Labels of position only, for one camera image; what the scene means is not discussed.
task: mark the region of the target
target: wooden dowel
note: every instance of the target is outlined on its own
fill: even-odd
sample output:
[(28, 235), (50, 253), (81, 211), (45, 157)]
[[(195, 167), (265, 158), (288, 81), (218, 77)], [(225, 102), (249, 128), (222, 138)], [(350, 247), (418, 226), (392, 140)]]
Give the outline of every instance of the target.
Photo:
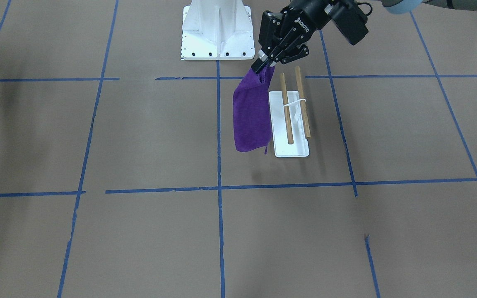
[[(296, 80), (297, 80), (297, 92), (299, 93), (299, 99), (305, 98), (305, 92), (303, 91), (303, 76), (301, 76), (301, 67), (296, 66)], [(306, 103), (304, 100), (299, 102), (301, 105), (301, 115), (303, 116), (303, 128), (305, 129), (305, 138), (310, 139), (310, 124), (308, 122), (308, 113), (306, 111)]]
[[(281, 92), (282, 104), (288, 104), (288, 93), (286, 91), (286, 81), (284, 80), (284, 73), (281, 73)], [(294, 143), (294, 136), (292, 135), (292, 122), (290, 120), (290, 107), (284, 107), (284, 122), (286, 123), (286, 137), (288, 137), (288, 144)]]

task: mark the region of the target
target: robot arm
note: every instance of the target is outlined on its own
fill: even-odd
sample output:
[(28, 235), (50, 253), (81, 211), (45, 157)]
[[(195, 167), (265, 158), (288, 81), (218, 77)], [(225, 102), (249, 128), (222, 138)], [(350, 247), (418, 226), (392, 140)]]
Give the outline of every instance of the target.
[(259, 73), (266, 65), (308, 56), (305, 42), (331, 20), (352, 45), (368, 32), (367, 15), (354, 0), (293, 0), (280, 13), (265, 11), (259, 32), (262, 48), (251, 68)]
[[(411, 11), (423, 0), (381, 0), (391, 13)], [(426, 0), (427, 4), (477, 11), (477, 0)], [(321, 30), (333, 21), (347, 41), (355, 45), (368, 33), (368, 14), (358, 5), (369, 5), (355, 0), (293, 0), (279, 13), (265, 11), (261, 20), (259, 58), (251, 66), (259, 73), (264, 66), (275, 66), (277, 62), (286, 64), (308, 56), (309, 41), (316, 30)]]

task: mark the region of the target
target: purple cloth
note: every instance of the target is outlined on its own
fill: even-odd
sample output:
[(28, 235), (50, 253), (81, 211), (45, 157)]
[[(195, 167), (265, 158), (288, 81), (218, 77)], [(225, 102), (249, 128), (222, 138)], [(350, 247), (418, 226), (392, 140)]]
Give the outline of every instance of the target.
[(266, 66), (255, 74), (250, 68), (233, 93), (233, 130), (237, 151), (265, 147), (272, 138), (268, 88), (274, 69)]

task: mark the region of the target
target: brown floor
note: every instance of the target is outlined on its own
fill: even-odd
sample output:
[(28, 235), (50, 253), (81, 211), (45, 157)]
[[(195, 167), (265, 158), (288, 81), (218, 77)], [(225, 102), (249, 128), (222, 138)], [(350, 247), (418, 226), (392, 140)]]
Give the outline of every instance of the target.
[(477, 297), (477, 12), (328, 24), (279, 159), (234, 148), (252, 61), (180, 60), (189, 4), (0, 0), (0, 298)]

